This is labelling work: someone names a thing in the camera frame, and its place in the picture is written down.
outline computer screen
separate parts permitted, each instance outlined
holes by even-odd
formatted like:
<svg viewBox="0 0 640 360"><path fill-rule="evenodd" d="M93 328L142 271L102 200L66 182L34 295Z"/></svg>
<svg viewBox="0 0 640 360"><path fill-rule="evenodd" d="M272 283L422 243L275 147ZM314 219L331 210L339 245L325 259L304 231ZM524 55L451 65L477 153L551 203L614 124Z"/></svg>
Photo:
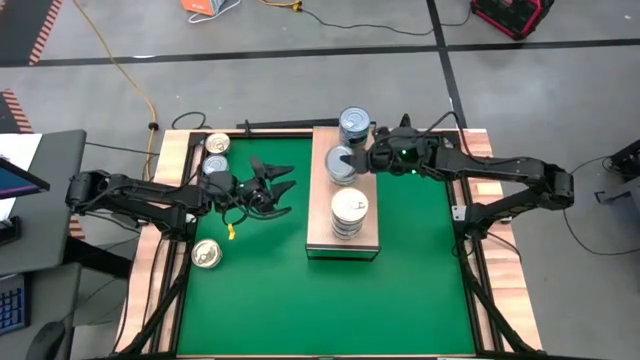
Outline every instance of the computer screen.
<svg viewBox="0 0 640 360"><path fill-rule="evenodd" d="M48 190L48 183L0 158L0 200Z"/></svg>

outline orange object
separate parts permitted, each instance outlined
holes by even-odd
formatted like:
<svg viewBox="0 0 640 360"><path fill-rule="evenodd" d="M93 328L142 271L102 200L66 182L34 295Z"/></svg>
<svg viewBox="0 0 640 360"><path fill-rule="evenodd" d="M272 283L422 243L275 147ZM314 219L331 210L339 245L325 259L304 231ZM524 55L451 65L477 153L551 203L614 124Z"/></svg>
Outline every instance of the orange object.
<svg viewBox="0 0 640 360"><path fill-rule="evenodd" d="M193 11L209 16L215 15L217 9L213 8L210 0L180 0L182 7L187 11Z"/></svg>

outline gray floor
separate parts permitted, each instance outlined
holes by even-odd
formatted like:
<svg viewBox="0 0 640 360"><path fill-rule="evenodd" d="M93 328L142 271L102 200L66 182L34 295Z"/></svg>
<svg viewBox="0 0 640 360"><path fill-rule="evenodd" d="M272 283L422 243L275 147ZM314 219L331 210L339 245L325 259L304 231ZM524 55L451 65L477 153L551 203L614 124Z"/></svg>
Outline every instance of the gray floor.
<svg viewBox="0 0 640 360"><path fill-rule="evenodd" d="M443 22L466 16L467 0L437 0ZM190 25L178 1L82 0L118 56L429 45L433 36L385 30L324 28L313 19L253 0L206 23ZM326 21L369 22L409 31L431 27L423 0L307 0ZM472 17L446 28L450 44L509 42ZM637 0L564 0L528 41L638 37ZM71 1L65 1L44 59L104 57ZM640 136L640 48L516 50L452 53L470 127L487 128L496 156L529 155L572 169L612 153ZM449 109L436 53L202 61L126 65L157 107L167 128L192 110L213 127L244 119L277 121L337 116L348 105L367 108L384 125L404 112L426 126ZM90 141L143 149L149 115L142 99L112 66L0 69L0 88L12 88L39 132L83 128ZM84 169L140 176L144 157L87 147ZM599 251L640 246L640 214L624 204L605 207L593 192L616 179L599 163L576 174L569 217L579 236ZM520 189L508 184L508 193ZM112 224L83 219L88 240L107 245L130 237ZM640 353L640 255L586 253L560 213L534 211L514 221L543 345L553 354L635 359ZM132 256L135 242L115 252ZM107 277L85 271L81 296ZM114 283L78 310L73 358L111 348L126 284ZM86 326L88 323L100 324Z"/></svg>

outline yellow tag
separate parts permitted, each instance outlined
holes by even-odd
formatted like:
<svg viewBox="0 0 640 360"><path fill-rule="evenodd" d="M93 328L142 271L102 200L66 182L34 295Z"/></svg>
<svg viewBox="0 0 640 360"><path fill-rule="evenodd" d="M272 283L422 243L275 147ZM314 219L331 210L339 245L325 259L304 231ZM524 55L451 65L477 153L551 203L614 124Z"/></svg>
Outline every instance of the yellow tag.
<svg viewBox="0 0 640 360"><path fill-rule="evenodd" d="M236 232L233 230L233 224L227 225L227 229L229 229L229 240L233 240L236 238Z"/></svg>

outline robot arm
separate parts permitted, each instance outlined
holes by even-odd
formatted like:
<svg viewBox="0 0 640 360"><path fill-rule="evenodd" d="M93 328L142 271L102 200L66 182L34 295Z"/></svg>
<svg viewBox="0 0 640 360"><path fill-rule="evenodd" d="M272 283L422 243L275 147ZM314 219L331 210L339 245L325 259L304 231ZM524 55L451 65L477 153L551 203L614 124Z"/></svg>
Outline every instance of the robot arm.
<svg viewBox="0 0 640 360"><path fill-rule="evenodd" d="M474 203L454 209L459 229L480 238L485 238L491 225L500 219L535 208L562 210L573 205L573 176L556 165L529 157L476 157L439 144L428 135L429 132L411 128L405 115L399 127L391 131L377 129L368 150L356 150L341 159L358 173L417 174L438 181L477 177L525 184L527 189L491 204Z"/></svg>
<svg viewBox="0 0 640 360"><path fill-rule="evenodd" d="M81 172L71 179L66 203L75 214L107 209L115 214L154 224L163 237L187 241L194 235L188 215L202 216L213 208L223 221L228 210L240 208L243 217L273 219L291 208L276 210L280 197L295 181L270 184L293 170L292 166L272 166L251 159L255 176L240 182L228 171L213 172L198 178L197 184L170 186L131 179L103 170Z"/></svg>

